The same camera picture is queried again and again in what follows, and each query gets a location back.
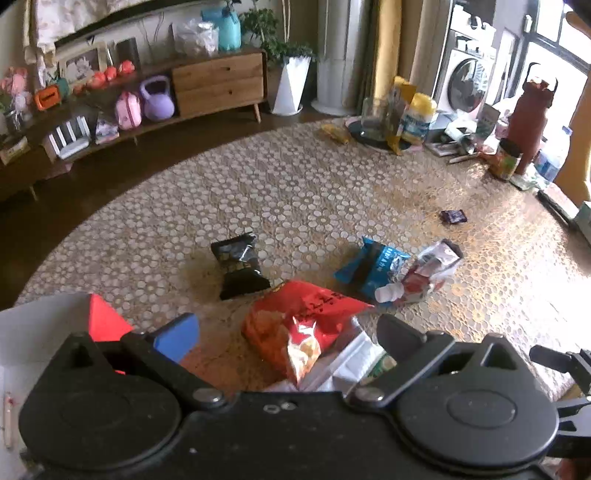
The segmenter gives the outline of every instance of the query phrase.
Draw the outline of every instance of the snack bag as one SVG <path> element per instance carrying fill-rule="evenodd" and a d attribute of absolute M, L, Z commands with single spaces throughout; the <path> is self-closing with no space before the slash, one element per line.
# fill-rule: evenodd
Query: snack bag
<path fill-rule="evenodd" d="M 439 290 L 463 262 L 460 247 L 443 239 L 421 252 L 402 281 L 375 291 L 379 303 L 393 301 L 396 306 L 418 303 Z"/>
<path fill-rule="evenodd" d="M 376 289 L 391 282 L 409 258 L 409 254 L 364 236 L 357 257 L 337 270 L 335 278 L 341 283 L 354 284 L 363 296 L 373 300 Z"/>
<path fill-rule="evenodd" d="M 320 126 L 320 130 L 338 143 L 347 145 L 351 141 L 351 134 L 345 127 L 335 124 L 324 124 Z"/>
<path fill-rule="evenodd" d="M 371 307 L 327 288 L 290 280 L 255 302 L 242 333 L 261 357 L 297 385 L 350 319 Z"/>
<path fill-rule="evenodd" d="M 269 280 L 262 276 L 255 244 L 254 233 L 211 244 L 213 255 L 225 271 L 220 300 L 271 287 Z"/>
<path fill-rule="evenodd" d="M 396 155 L 402 155 L 400 137 L 404 130 L 402 121 L 408 111 L 417 87 L 406 79 L 396 76 L 388 94 L 388 113 L 386 115 L 386 142 Z"/>

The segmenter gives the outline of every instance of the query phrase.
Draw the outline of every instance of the yellow curtain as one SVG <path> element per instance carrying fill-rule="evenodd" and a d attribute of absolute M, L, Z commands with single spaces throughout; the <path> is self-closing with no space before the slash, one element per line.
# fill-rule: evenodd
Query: yellow curtain
<path fill-rule="evenodd" d="M 398 73 L 402 0 L 380 0 L 375 52 L 374 98 L 384 98 Z"/>
<path fill-rule="evenodd" d="M 566 14 L 567 22 L 591 38 L 591 27 L 587 26 L 574 12 Z M 569 156 L 560 169 L 554 183 L 577 206 L 591 200 L 591 72 L 579 104 L 570 121 L 573 134 L 570 137 Z"/>
<path fill-rule="evenodd" d="M 366 64 L 359 92 L 358 110 L 367 96 L 384 98 L 398 73 L 402 0 L 371 0 Z"/>

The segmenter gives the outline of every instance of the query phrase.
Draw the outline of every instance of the wooden cabinet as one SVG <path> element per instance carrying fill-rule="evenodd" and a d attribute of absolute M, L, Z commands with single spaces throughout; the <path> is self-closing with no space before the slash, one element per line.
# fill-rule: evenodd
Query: wooden cabinet
<path fill-rule="evenodd" d="M 12 163 L 0 167 L 0 202 L 45 178 L 52 165 L 45 149 L 38 145 Z"/>
<path fill-rule="evenodd" d="M 101 148 L 108 148 L 127 139 L 136 139 L 143 133 L 165 125 L 246 105 L 253 106 L 256 120 L 259 123 L 261 121 L 258 104 L 267 96 L 267 64 L 262 50 L 245 47 L 232 52 L 219 52 L 214 57 L 171 59 L 162 64 L 147 66 L 132 75 L 119 77 L 105 88 L 111 90 L 133 85 L 155 74 L 171 75 L 180 116 L 158 123 L 143 122 L 133 130 L 120 131 L 119 137 L 112 142 L 92 144 L 64 161 L 56 159 L 51 148 L 47 148 L 46 153 L 43 148 L 44 139 L 57 125 L 74 114 L 92 110 L 92 102 L 88 99 L 100 95 L 101 91 L 72 98 L 64 105 L 40 114 L 34 125 L 23 132 L 32 147 L 29 152 L 6 167 L 0 164 L 0 202 L 45 178 L 53 161 L 56 164 L 71 163 Z"/>
<path fill-rule="evenodd" d="M 265 99 L 265 65 L 260 51 L 205 60 L 173 69 L 174 91 L 183 118 L 254 105 Z"/>

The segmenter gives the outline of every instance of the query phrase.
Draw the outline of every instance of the yellow snack bag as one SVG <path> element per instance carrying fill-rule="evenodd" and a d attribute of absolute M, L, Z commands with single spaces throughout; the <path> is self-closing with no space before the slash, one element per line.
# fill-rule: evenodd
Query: yellow snack bag
<path fill-rule="evenodd" d="M 351 134 L 345 127 L 339 127 L 335 124 L 324 124 L 320 127 L 320 130 L 333 140 L 344 145 L 348 144 L 351 140 Z"/>
<path fill-rule="evenodd" d="M 406 79 L 396 76 L 392 81 L 392 89 L 388 94 L 388 113 L 386 116 L 386 142 L 396 155 L 401 155 L 400 138 L 404 124 L 402 117 L 410 107 L 416 85 L 411 85 Z"/>

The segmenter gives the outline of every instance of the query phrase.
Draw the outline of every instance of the pink bag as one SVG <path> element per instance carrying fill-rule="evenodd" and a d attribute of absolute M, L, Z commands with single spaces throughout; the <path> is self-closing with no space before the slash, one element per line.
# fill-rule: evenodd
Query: pink bag
<path fill-rule="evenodd" d="M 142 107 L 137 95 L 122 92 L 115 104 L 115 115 L 123 130 L 138 127 L 142 122 Z"/>

